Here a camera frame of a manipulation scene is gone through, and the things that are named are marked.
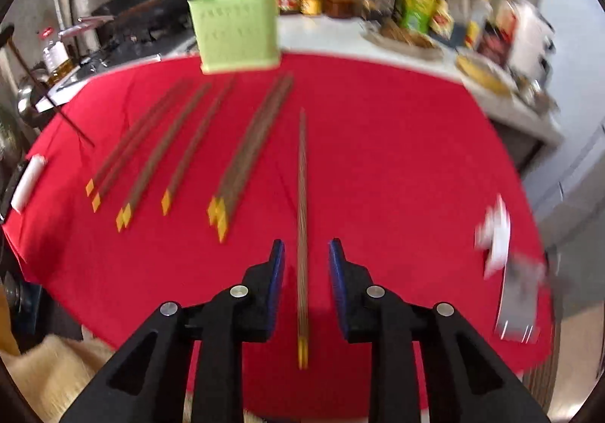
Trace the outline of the wooden chopstick ten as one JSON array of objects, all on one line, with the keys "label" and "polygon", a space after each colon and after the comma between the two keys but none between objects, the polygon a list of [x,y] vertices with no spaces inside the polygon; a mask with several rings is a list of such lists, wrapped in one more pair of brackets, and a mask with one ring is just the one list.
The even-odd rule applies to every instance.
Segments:
[{"label": "wooden chopstick ten", "polygon": [[297,359],[298,368],[309,365],[308,213],[307,213],[307,119],[299,114],[297,173]]}]

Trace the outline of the wooden chopstick seven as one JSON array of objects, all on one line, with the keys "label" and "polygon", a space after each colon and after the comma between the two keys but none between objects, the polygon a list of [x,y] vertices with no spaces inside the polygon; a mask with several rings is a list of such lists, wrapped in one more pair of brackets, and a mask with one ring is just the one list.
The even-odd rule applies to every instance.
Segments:
[{"label": "wooden chopstick seven", "polygon": [[219,180],[219,187],[216,189],[216,192],[213,194],[210,203],[207,208],[208,221],[211,226],[216,225],[217,221],[219,221],[219,200],[223,197],[226,192],[226,188],[229,186],[230,182],[233,180],[233,174],[236,172],[236,167],[238,162],[243,157],[244,152],[246,151],[246,147],[248,145],[249,140],[252,138],[254,130],[256,126],[262,119],[264,112],[268,109],[269,104],[274,97],[277,89],[280,87],[282,83],[283,75],[278,75],[273,82],[271,88],[268,90],[264,99],[262,99],[262,103],[258,105],[258,109],[255,111],[253,117],[249,121],[246,131],[243,136],[240,138],[238,142],[238,146],[236,151],[231,158],[231,161],[226,167],[226,171],[223,172],[222,178]]}]

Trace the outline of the wooden chopstick six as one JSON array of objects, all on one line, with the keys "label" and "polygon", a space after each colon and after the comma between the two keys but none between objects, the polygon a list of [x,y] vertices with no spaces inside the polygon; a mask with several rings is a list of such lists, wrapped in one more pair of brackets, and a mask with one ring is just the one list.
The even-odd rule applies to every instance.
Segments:
[{"label": "wooden chopstick six", "polygon": [[178,192],[178,189],[180,188],[180,185],[182,184],[183,179],[186,176],[186,173],[190,167],[191,162],[194,159],[198,147],[200,146],[214,116],[219,111],[223,100],[226,98],[226,95],[231,92],[234,84],[235,77],[232,76],[229,78],[229,80],[226,81],[226,85],[223,86],[222,89],[220,89],[219,94],[216,95],[216,99],[211,102],[211,105],[209,105],[206,114],[203,115],[195,132],[193,133],[193,136],[185,152],[183,153],[183,156],[180,158],[180,161],[178,162],[174,172],[172,173],[169,183],[162,196],[161,207],[163,216],[166,216],[169,213],[172,203],[175,199],[176,193]]}]

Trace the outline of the wooden chopstick three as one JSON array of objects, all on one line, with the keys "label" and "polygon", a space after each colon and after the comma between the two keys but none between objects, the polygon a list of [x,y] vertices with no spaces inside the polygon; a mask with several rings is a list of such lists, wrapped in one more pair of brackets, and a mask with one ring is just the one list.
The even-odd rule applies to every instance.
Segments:
[{"label": "wooden chopstick three", "polygon": [[157,124],[161,122],[164,112],[166,112],[167,109],[170,109],[170,106],[173,104],[173,102],[175,102],[176,99],[183,94],[183,92],[187,92],[187,90],[190,89],[192,82],[189,82],[190,84],[187,85],[187,87],[178,90],[176,95],[171,96],[170,99],[165,102],[160,109],[158,109],[158,112],[151,116],[150,121],[144,124],[141,132],[138,133],[137,136],[134,136],[130,140],[129,144],[127,144],[125,151],[123,151],[121,156],[117,159],[117,161],[115,161],[115,164],[113,164],[111,170],[108,171],[108,174],[105,176],[105,179],[102,181],[102,183],[95,186],[92,195],[88,196],[91,199],[91,208],[94,213],[96,213],[99,207],[101,207],[102,200],[105,199],[112,190],[118,178],[121,176],[122,170],[130,162],[132,156],[148,139],[149,135],[156,129]]}]

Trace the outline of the wooden chopstick two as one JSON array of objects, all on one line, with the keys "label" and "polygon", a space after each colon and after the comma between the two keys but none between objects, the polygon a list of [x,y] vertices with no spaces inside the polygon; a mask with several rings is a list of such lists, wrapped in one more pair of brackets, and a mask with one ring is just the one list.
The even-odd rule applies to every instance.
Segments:
[{"label": "wooden chopstick two", "polygon": [[111,170],[115,161],[121,156],[122,152],[125,151],[127,144],[130,140],[137,136],[138,133],[143,129],[144,124],[149,122],[151,116],[158,112],[158,109],[167,102],[171,96],[176,95],[177,91],[187,87],[190,82],[188,80],[179,80],[176,84],[172,85],[153,105],[151,105],[147,111],[141,115],[135,123],[122,135],[121,139],[114,146],[112,151],[105,157],[105,161],[102,162],[98,171],[89,179],[85,186],[85,193],[87,196],[91,196],[97,184],[101,184],[107,176],[108,171]]}]

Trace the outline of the white tissue right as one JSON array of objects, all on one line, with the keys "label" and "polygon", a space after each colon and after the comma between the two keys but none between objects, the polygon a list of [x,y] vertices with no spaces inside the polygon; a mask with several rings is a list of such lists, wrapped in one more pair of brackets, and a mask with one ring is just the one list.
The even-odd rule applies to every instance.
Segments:
[{"label": "white tissue right", "polygon": [[511,217],[499,194],[495,204],[487,208],[483,222],[475,230],[475,247],[487,252],[483,274],[485,280],[506,266],[511,236]]}]

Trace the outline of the red tablecloth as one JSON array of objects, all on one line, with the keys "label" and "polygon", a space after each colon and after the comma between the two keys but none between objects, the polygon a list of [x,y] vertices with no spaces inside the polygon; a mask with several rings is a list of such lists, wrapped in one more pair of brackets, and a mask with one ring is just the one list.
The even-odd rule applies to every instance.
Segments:
[{"label": "red tablecloth", "polygon": [[[500,340],[501,278],[483,277],[475,230],[500,194],[511,248],[543,248],[507,151],[461,84],[390,65],[286,54],[293,87],[250,175],[225,238],[207,208],[279,73],[240,73],[214,116],[169,213],[161,200],[211,102],[232,76],[206,77],[196,56],[139,64],[88,82],[33,146],[46,166],[23,213],[4,225],[23,273],[95,336],[121,345],[161,303],[210,300],[285,245],[275,333],[243,348],[243,404],[272,418],[368,413],[370,349],[343,339],[328,244],[380,285],[422,306],[458,309],[515,372],[552,349],[548,292],[532,343]],[[192,85],[164,112],[94,213],[85,186],[126,130],[172,85]],[[297,359],[299,114],[307,119],[309,365]]]}]

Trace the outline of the white tissue roll left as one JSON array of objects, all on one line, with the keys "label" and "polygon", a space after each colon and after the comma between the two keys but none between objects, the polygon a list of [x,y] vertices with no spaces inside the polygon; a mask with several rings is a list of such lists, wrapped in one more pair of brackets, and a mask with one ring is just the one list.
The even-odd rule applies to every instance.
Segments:
[{"label": "white tissue roll left", "polygon": [[27,168],[17,183],[10,206],[21,214],[29,203],[33,190],[46,166],[47,160],[41,154],[35,154],[29,161]]}]

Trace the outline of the yellow bowl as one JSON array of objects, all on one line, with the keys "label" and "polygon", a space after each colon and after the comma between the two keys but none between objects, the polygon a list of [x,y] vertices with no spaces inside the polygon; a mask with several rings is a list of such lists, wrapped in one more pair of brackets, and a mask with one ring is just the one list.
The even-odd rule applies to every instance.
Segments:
[{"label": "yellow bowl", "polygon": [[484,56],[476,53],[458,54],[455,65],[467,78],[496,95],[510,97],[515,90],[511,76]]}]

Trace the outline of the plate of cooked food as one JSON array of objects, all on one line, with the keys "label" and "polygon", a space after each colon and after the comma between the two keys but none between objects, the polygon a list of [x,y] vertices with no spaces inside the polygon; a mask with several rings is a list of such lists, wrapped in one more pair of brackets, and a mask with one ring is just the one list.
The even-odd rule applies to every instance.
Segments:
[{"label": "plate of cooked food", "polygon": [[391,18],[366,22],[361,37],[376,47],[426,61],[443,59],[442,48],[428,36],[400,28]]}]

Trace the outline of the green utensil holder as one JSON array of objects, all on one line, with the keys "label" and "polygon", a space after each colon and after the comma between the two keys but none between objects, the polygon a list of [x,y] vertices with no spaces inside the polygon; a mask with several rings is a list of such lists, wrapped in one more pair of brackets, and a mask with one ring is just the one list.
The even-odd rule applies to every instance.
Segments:
[{"label": "green utensil holder", "polygon": [[235,73],[280,64],[277,0],[189,0],[201,70]]}]

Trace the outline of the cooking oil bottle left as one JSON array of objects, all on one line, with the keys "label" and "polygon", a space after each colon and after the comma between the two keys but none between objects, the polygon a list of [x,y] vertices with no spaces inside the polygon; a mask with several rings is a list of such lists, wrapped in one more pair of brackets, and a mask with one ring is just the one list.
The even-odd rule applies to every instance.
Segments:
[{"label": "cooking oil bottle left", "polygon": [[48,72],[48,84],[52,87],[75,68],[74,61],[50,26],[40,32],[40,39],[43,43],[42,58]]}]

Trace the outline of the green label bottle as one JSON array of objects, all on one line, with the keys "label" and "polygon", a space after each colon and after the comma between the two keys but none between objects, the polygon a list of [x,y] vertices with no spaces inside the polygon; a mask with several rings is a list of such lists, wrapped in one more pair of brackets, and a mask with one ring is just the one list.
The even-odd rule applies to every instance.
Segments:
[{"label": "green label bottle", "polygon": [[404,0],[403,28],[427,34],[436,8],[436,0]]}]

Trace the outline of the steel pot lid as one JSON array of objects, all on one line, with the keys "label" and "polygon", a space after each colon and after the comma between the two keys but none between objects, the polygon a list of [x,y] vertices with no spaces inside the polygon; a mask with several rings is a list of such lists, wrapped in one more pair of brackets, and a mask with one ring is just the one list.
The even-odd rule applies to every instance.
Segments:
[{"label": "steel pot lid", "polygon": [[52,115],[39,112],[36,104],[42,99],[41,90],[29,77],[22,77],[17,84],[16,111],[23,122],[33,129],[45,128]]}]

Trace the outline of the red lid chili jar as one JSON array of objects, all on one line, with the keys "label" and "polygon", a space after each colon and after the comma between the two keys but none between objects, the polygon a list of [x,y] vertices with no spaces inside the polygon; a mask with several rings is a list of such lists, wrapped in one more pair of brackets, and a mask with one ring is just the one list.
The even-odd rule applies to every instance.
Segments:
[{"label": "red lid chili jar", "polygon": [[359,0],[324,0],[324,14],[335,19],[349,19],[357,15]]}]

